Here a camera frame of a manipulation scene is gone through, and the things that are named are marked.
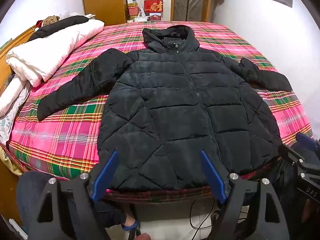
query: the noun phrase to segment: blue gripper pad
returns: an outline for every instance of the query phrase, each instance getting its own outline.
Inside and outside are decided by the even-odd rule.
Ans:
[[[296,134],[296,140],[310,151],[316,152],[318,150],[317,142],[300,132]]]
[[[111,184],[111,180],[116,172],[118,165],[119,153],[117,151],[114,151],[93,184],[93,192],[91,196],[93,202],[97,203],[104,197],[107,188]]]
[[[202,171],[207,178],[208,184],[211,188],[212,195],[219,200],[221,204],[225,203],[227,196],[225,194],[224,183],[219,176],[219,173],[209,160],[207,154],[202,150],[200,153]]]

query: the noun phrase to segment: plaid bedsheet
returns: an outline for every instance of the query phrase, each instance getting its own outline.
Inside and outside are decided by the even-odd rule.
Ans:
[[[17,116],[8,149],[12,160],[23,170],[39,170],[71,179],[88,172],[99,161],[97,137],[108,96],[98,96],[73,105],[38,122],[36,111],[41,98],[70,81],[87,64],[107,49],[123,52],[145,48],[143,28],[164,29],[171,25],[190,26],[200,46],[240,61],[246,57],[260,69],[276,71],[252,45],[225,26],[197,22],[146,22],[107,26],[73,51],[50,80],[31,90]],[[311,126],[294,92],[257,90],[275,116],[284,143],[292,144],[295,134],[312,136]],[[109,198],[133,203],[163,202],[193,196],[209,196],[209,187],[179,191],[156,191],[123,194],[107,191]]]

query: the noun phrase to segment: white comforter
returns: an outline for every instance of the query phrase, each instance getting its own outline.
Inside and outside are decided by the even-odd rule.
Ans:
[[[1,95],[0,116],[9,109],[27,80],[33,87],[39,86],[42,80],[47,81],[74,49],[100,33],[103,26],[102,21],[89,20],[9,50],[6,56],[7,64],[19,78],[15,78]]]

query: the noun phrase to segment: wooden bed frame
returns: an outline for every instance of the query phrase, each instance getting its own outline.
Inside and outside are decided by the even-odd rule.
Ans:
[[[2,87],[12,72],[10,66],[5,61],[7,52],[13,47],[27,42],[29,37],[34,33],[34,29],[35,26],[27,29],[0,50],[0,87]],[[18,224],[22,224],[16,205],[16,186],[19,177],[14,175],[2,161],[0,161],[0,177],[0,213],[5,218],[13,218]]]

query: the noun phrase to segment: yellow fabric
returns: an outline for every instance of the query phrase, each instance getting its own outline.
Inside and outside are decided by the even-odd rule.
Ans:
[[[9,159],[9,157],[7,156],[7,154],[4,152],[4,150],[2,149],[2,147],[0,146],[0,159],[1,161],[4,163],[5,166],[8,167],[8,169],[15,175],[20,176],[23,172],[16,167],[11,160]]]

